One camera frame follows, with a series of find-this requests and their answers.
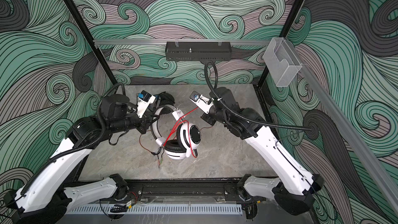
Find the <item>gray stone surface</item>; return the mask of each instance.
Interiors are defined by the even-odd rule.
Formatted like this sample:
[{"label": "gray stone surface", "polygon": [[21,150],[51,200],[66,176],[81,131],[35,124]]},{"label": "gray stone surface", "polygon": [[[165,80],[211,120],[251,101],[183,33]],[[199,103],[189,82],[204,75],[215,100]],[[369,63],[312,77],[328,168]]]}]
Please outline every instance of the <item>gray stone surface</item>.
[{"label": "gray stone surface", "polygon": [[[221,86],[231,89],[240,107],[254,108],[263,115],[252,85]],[[175,106],[184,113],[196,107],[188,99],[193,90],[206,96],[210,92],[207,85],[129,85],[126,86],[126,95],[135,103],[136,94],[142,90],[151,94],[163,91],[172,94],[176,101]],[[202,114],[198,108],[186,119],[199,128],[210,127],[200,118]],[[171,114],[162,115],[158,123],[160,133],[167,137],[175,122]],[[89,155],[79,179],[100,180],[114,173],[119,173],[125,179],[242,177],[246,173],[259,177],[276,176],[254,148],[232,135],[221,123],[202,129],[201,134],[196,159],[191,156],[183,160],[172,160],[164,154],[163,162],[158,167],[157,158],[140,146],[140,133],[131,130],[119,139],[116,146],[110,146],[107,141],[100,143]],[[117,137],[118,135],[113,135],[112,142]],[[142,135],[141,143],[151,151],[158,148],[151,132]]]}]

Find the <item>wallpaper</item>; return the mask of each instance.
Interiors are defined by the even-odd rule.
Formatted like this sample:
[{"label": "wallpaper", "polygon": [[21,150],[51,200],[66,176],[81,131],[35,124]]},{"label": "wallpaper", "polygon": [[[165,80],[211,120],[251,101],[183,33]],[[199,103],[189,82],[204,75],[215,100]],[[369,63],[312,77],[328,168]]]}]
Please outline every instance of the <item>wallpaper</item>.
[{"label": "wallpaper", "polygon": [[[263,39],[279,36],[294,0],[74,0],[94,38]],[[120,82],[205,84],[201,62],[170,62],[165,46],[104,45]],[[218,81],[256,83],[266,47],[235,46]]]},{"label": "wallpaper", "polygon": [[[81,80],[87,67],[90,79]],[[0,199],[27,182],[73,122],[95,112],[108,87],[62,0],[0,0]]]},{"label": "wallpaper", "polygon": [[[398,182],[398,0],[305,0],[288,39],[382,165]],[[321,223],[398,223],[305,78],[266,96],[276,122],[313,132],[282,141],[325,178],[315,208]],[[279,129],[280,137],[293,130]]]}]

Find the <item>swirl patterned wall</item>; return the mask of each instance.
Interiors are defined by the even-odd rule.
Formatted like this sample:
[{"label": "swirl patterned wall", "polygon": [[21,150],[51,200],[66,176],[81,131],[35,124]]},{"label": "swirl patterned wall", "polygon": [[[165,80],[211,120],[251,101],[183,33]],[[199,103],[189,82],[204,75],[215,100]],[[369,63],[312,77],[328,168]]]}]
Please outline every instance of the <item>swirl patterned wall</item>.
[{"label": "swirl patterned wall", "polygon": [[109,87],[97,63],[62,0],[0,0],[0,198],[94,113]]},{"label": "swirl patterned wall", "polygon": [[[279,36],[293,2],[74,0],[94,38],[131,39],[270,39]],[[126,84],[205,84],[201,62],[166,61],[164,46],[104,45],[102,49],[117,79]],[[233,47],[232,60],[217,63],[218,81],[256,83],[265,66],[265,49]]]},{"label": "swirl patterned wall", "polygon": [[[397,10],[398,0],[305,0],[288,39],[398,183]],[[314,127],[283,145],[326,180],[315,204],[321,223],[398,223],[306,79],[276,88],[268,76],[266,86],[276,122]]]}]

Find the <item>headphones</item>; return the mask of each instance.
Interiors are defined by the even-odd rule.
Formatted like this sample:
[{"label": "headphones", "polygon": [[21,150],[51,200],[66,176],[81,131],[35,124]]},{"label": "headphones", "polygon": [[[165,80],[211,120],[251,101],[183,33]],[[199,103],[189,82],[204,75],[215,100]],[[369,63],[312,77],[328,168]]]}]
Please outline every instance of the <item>headphones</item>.
[{"label": "headphones", "polygon": [[[180,118],[179,114],[182,114],[181,110],[178,110],[178,108],[172,105],[162,105],[156,109],[155,115],[161,115],[163,109],[170,110],[167,112],[173,112],[173,116],[176,121]],[[158,120],[152,123],[151,132],[153,137],[156,138],[156,143],[159,146],[163,146],[164,142],[166,142],[166,138],[162,137],[162,135],[159,133]],[[178,126],[176,133],[177,139],[168,140],[164,145],[164,151],[167,156],[174,160],[181,160],[186,157],[190,157],[191,153],[195,152],[195,157],[197,157],[196,148],[201,140],[199,128],[194,124],[184,122]]]}]

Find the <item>black strap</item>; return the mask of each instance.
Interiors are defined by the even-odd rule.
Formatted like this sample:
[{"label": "black strap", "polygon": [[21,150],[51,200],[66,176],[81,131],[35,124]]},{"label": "black strap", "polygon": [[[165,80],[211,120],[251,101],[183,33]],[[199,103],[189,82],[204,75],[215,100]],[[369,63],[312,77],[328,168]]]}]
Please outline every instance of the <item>black strap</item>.
[{"label": "black strap", "polygon": [[109,136],[109,140],[108,140],[109,144],[110,144],[111,146],[115,146],[115,145],[117,144],[117,142],[119,142],[119,138],[122,137],[122,136],[124,136],[124,135],[126,135],[128,131],[129,131],[129,130],[127,130],[125,133],[123,133],[122,135],[120,135],[120,136],[117,138],[116,143],[111,143],[111,138],[112,138],[112,136],[113,136],[113,134],[111,134],[111,135]]}]

